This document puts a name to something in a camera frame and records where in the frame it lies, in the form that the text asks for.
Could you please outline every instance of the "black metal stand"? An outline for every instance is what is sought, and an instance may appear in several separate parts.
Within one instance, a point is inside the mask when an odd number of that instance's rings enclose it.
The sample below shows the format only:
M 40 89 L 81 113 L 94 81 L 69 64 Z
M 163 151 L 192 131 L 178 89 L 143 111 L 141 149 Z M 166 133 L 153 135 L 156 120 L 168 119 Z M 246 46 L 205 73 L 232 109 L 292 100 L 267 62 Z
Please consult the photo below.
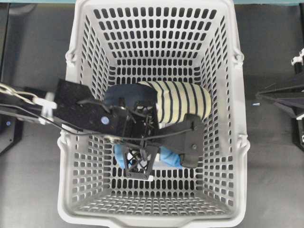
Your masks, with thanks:
M 9 21 L 10 4 L 0 3 L 0 82 L 3 81 L 2 69 Z M 0 154 L 21 140 L 23 122 L 15 117 L 0 114 Z
M 274 83 L 257 93 L 293 118 L 293 143 L 304 151 L 304 72 Z

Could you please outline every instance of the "gray table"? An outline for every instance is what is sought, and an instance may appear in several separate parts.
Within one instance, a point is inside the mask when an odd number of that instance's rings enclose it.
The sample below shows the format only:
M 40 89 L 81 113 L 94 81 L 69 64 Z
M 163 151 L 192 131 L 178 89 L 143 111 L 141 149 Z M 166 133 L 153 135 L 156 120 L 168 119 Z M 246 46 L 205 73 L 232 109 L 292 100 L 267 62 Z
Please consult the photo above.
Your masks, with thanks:
M 65 75 L 73 5 L 11 8 L 3 76 L 16 86 L 52 90 Z M 248 152 L 247 211 L 240 228 L 302 227 L 304 153 L 291 142 L 289 117 L 254 97 L 293 74 L 303 47 L 298 7 L 236 6 L 242 51 Z M 59 131 L 25 123 L 23 139 L 0 156 L 1 228 L 84 228 L 57 213 Z

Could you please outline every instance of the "blue cloth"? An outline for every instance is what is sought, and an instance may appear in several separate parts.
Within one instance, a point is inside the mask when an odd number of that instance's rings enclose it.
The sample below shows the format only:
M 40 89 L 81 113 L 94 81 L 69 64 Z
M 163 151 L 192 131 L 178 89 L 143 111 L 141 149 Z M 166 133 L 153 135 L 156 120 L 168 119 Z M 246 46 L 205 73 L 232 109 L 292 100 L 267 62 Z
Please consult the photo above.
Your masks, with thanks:
M 122 146 L 118 144 L 114 145 L 114 153 L 118 165 L 122 169 L 124 169 L 125 166 L 124 166 Z M 166 163 L 169 167 L 182 169 L 179 155 L 173 153 L 172 151 L 168 150 L 166 147 L 163 146 L 161 147 L 161 151 L 160 151 L 160 160 Z

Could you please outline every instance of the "wire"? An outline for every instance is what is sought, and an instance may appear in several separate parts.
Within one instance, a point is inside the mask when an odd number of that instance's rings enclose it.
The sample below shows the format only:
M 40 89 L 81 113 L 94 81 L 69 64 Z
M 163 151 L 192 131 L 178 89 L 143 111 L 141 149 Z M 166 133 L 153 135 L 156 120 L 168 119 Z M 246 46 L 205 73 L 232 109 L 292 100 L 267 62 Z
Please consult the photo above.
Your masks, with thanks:
M 75 133 L 75 132 L 72 132 L 72 131 L 69 131 L 68 129 L 60 126 L 59 124 L 45 118 L 44 116 L 41 116 L 41 115 L 38 115 L 38 114 L 35 114 L 25 108 L 22 108 L 20 106 L 17 106 L 17 105 L 13 105 L 13 104 L 3 104 L 3 103 L 0 103 L 0 106 L 3 106 L 3 107 L 10 107 L 10 108 L 17 108 L 19 110 L 22 110 L 34 117 L 37 117 L 37 118 L 42 118 L 44 119 L 47 123 L 59 128 L 60 130 L 63 130 L 63 131 L 66 131 L 67 133 L 71 134 L 71 135 L 78 135 L 78 136 L 89 136 L 89 135 L 101 135 L 101 136 L 107 136 L 107 137 L 113 137 L 113 138 L 119 138 L 121 140 L 134 140 L 134 141 L 142 141 L 142 140 L 151 140 L 151 139 L 159 139 L 159 138 L 165 138 L 165 137 L 170 137 L 170 136 L 174 136 L 174 135 L 178 135 L 178 134 L 182 134 L 182 133 L 185 133 L 185 132 L 189 132 L 189 131 L 192 131 L 191 128 L 189 129 L 185 129 L 185 130 L 182 130 L 182 131 L 178 131 L 178 132 L 173 132 L 173 133 L 169 133 L 169 134 L 162 134 L 162 135 L 155 135 L 155 136 L 149 136 L 149 137 L 144 137 L 144 138 L 132 138 L 132 137 L 121 137 L 121 136 L 116 136 L 116 135 L 111 135 L 111 134 L 104 134 L 104 133 L 100 133 L 100 132 L 90 132 L 90 133 Z
M 14 88 L 10 87 L 9 85 L 3 84 L 3 83 L 0 83 L 0 93 L 18 97 L 19 99 L 21 99 L 24 102 L 29 103 L 31 105 L 35 105 L 35 103 L 32 102 L 31 100 L 27 99 L 26 97 L 21 96 L 21 95 L 28 95 L 28 96 L 32 96 L 32 97 L 38 97 L 37 95 L 35 95 L 33 93 L 24 92 L 24 91 L 17 91 Z

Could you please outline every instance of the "black cable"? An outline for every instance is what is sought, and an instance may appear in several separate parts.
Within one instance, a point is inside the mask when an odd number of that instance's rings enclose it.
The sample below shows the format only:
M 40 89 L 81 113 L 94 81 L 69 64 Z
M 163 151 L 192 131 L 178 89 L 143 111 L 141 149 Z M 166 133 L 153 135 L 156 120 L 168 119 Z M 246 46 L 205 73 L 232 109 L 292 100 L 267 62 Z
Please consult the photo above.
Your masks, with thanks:
M 10 108 L 17 108 L 19 110 L 22 110 L 36 118 L 42 118 L 44 119 L 46 122 L 50 123 L 51 125 L 59 128 L 60 130 L 63 130 L 63 131 L 66 131 L 68 132 L 69 134 L 71 135 L 78 135 L 78 136 L 89 136 L 89 135 L 100 135 L 100 136 L 108 136 L 108 137 L 113 137 L 113 138 L 119 138 L 119 139 L 122 139 L 122 140 L 134 140 L 134 141 L 141 141 L 141 140 L 151 140 L 151 139 L 159 139 L 159 138 L 165 138 L 165 137 L 170 137 L 170 136 L 174 136 L 174 135 L 178 135 L 178 134 L 182 134 L 182 133 L 185 133 L 185 132 L 189 132 L 189 131 L 192 131 L 191 128 L 189 129 L 185 129 L 185 130 L 182 130 L 182 131 L 179 131 L 179 132 L 173 132 L 173 133 L 169 133 L 169 134 L 163 134 L 163 135 L 155 135 L 155 136 L 149 136 L 149 137 L 145 137 L 145 138 L 131 138 L 131 137 L 121 137 L 121 136 L 116 136 L 116 135 L 110 135 L 110 134 L 104 134 L 104 133 L 100 133 L 100 132 L 91 132 L 91 133 L 75 133 L 75 132 L 72 132 L 72 131 L 69 131 L 68 129 L 60 126 L 59 124 L 45 118 L 44 116 L 41 116 L 41 115 L 38 115 L 38 114 L 35 114 L 25 108 L 22 108 L 20 106 L 17 106 L 17 105 L 13 105 L 13 104 L 3 104 L 3 103 L 0 103 L 0 106 L 3 106 L 3 107 L 10 107 Z

